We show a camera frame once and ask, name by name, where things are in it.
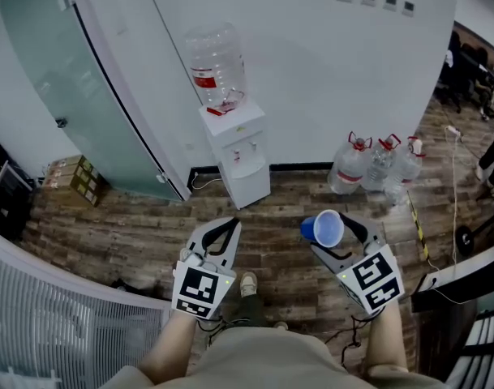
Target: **frosted glass panel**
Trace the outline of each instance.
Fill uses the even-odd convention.
[[[110,91],[74,7],[61,11],[58,0],[1,0],[0,9],[40,98],[54,119],[67,121],[67,136],[110,185],[178,199],[168,183],[157,180],[160,172]]]

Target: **wooden floor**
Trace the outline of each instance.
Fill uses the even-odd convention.
[[[453,249],[453,136],[449,135],[447,143],[444,133],[449,120],[462,130],[465,146],[477,156],[492,141],[494,130],[494,124],[483,122],[474,106],[463,107],[461,115],[457,115],[435,99],[418,128],[417,136],[424,141],[427,157],[410,196],[418,208],[433,263],[438,267],[451,263]],[[494,203],[491,199],[476,203],[476,197],[483,192],[471,168],[476,159],[461,144],[458,156],[457,224],[474,228],[494,212]],[[382,194],[368,194],[361,188],[350,196],[332,194],[326,174],[272,173],[272,194],[241,211],[234,208],[221,182],[195,191],[186,203],[168,203],[114,190],[95,209],[64,205],[64,192],[40,193],[20,245],[90,280],[111,284],[120,277],[138,288],[156,287],[162,297],[170,298],[172,264],[191,231],[220,216],[237,216],[243,231],[234,269],[239,276],[245,271],[258,275],[259,294],[268,318],[285,320],[292,331],[326,340],[335,331],[351,327],[350,314],[363,317],[363,313],[340,290],[300,237],[299,224],[305,217],[332,208],[378,220],[397,256],[408,293],[431,270],[422,258],[406,205],[391,207]],[[341,248],[360,252],[352,238],[344,241]],[[230,308],[237,297],[236,285],[227,297],[226,307]],[[407,298],[401,303],[408,362],[414,369],[416,323],[409,305]],[[354,373],[360,371],[368,329],[359,332],[362,348],[346,353],[346,366]],[[343,333],[329,344],[336,358],[350,342],[350,334]],[[203,350],[204,338],[200,336],[193,348],[193,361]]]

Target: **door frame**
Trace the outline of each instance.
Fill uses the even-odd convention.
[[[110,45],[104,36],[101,25],[98,23],[92,3],[90,0],[72,0],[72,8],[75,11],[75,17],[79,22],[93,57],[99,65],[110,91],[114,94],[115,101],[121,107],[122,116],[144,146],[144,150],[149,154],[159,173],[164,177],[165,182],[173,188],[181,200],[188,200],[191,197],[191,191],[187,188],[185,181],[177,175],[165,151],[140,111],[140,107],[111,53]]]

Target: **blue cup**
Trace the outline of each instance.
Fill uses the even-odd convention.
[[[303,220],[301,234],[308,241],[314,241],[326,248],[331,248],[341,241],[344,235],[344,223],[338,212],[327,209],[317,216]]]

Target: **water bottle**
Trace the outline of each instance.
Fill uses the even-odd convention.
[[[408,140],[407,145],[397,149],[394,165],[384,183],[385,196],[393,204],[405,201],[407,187],[418,177],[425,157],[421,140],[417,137]]]
[[[226,112],[245,96],[239,34],[230,23],[193,28],[185,35],[190,72],[204,105]]]
[[[366,172],[371,145],[371,138],[357,139],[354,132],[350,132],[347,143],[338,149],[328,174],[328,184],[333,193],[350,195],[357,190]]]
[[[401,143],[394,134],[391,134],[385,141],[382,139],[378,139],[378,141],[379,143],[373,148],[366,175],[361,182],[362,187],[369,191],[382,191],[384,189],[384,181],[393,165],[394,149]]]

